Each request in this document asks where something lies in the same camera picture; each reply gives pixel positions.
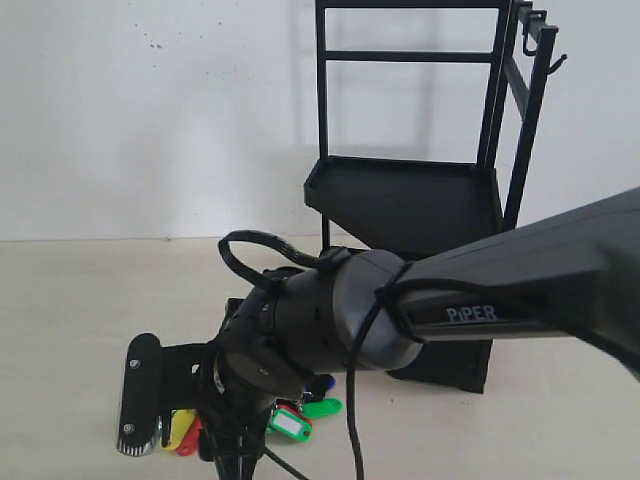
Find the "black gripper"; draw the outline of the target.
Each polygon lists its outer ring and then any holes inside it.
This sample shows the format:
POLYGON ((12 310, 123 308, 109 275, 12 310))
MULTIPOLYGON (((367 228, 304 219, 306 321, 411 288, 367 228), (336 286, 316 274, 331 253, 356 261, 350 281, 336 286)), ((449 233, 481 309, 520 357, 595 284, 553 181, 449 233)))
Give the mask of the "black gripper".
POLYGON ((296 479, 305 475, 265 444, 276 398, 239 376, 223 355, 219 340, 167 347, 161 383, 161 345, 151 333, 129 344, 118 417, 117 450, 125 456, 153 452, 162 419, 162 443, 169 443, 179 410, 200 421, 195 447, 215 466, 219 479, 252 479, 267 457, 296 479))

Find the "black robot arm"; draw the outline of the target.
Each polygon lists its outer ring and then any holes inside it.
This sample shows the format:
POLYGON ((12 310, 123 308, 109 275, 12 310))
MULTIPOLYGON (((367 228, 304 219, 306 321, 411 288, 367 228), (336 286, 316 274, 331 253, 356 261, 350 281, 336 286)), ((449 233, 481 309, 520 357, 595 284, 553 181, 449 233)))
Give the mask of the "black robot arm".
POLYGON ((639 192, 631 189, 419 261, 386 250, 314 257, 238 230, 218 243, 251 285, 205 343, 143 333, 124 367, 117 450, 151 453, 174 411, 203 423, 199 454, 222 479, 249 479, 280 399, 314 378, 395 370, 433 342, 569 335, 639 371, 639 192))

